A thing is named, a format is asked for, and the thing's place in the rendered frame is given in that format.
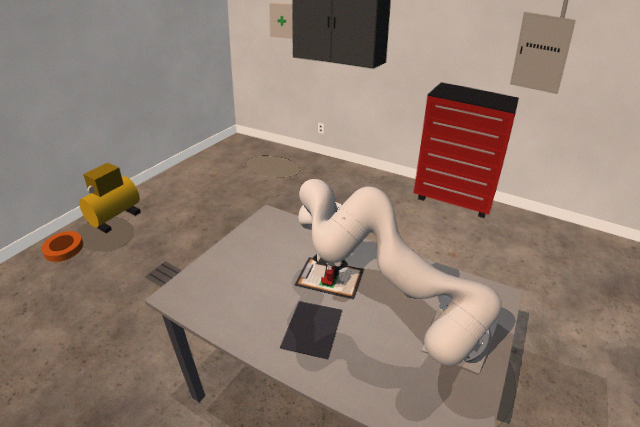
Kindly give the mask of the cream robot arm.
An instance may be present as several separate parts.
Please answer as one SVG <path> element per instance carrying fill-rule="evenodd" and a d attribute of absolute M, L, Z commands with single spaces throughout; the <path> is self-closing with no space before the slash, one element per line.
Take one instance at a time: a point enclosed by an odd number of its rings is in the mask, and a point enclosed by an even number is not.
<path fill-rule="evenodd" d="M 372 232 L 378 268 L 395 287 L 413 298 L 452 299 L 425 334 L 428 354 L 442 365 L 454 366 L 484 351 L 489 328 L 501 311 L 499 295 L 485 284 L 436 269 L 411 249 L 399 234 L 393 204 L 382 190 L 360 188 L 341 205 L 327 183 L 310 179 L 301 186 L 299 197 L 303 204 L 299 223 L 312 230 L 320 256 L 314 276 L 325 277 L 327 262 L 343 261 Z"/>

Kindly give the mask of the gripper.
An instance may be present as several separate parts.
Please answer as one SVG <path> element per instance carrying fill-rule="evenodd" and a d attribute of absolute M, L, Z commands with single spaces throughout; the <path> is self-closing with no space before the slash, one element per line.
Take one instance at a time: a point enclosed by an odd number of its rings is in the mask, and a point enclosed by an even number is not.
<path fill-rule="evenodd" d="M 316 254 L 313 258 L 312 258 L 316 263 L 318 263 L 320 256 L 318 254 Z M 331 263 L 331 262 L 327 262 L 327 265 L 332 265 L 335 267 L 335 271 L 334 271 L 334 279 L 336 279 L 336 277 L 339 275 L 339 270 L 341 270 L 342 268 L 345 268 L 348 266 L 347 262 L 345 261 L 345 259 L 341 262 L 337 262 L 337 263 Z"/>

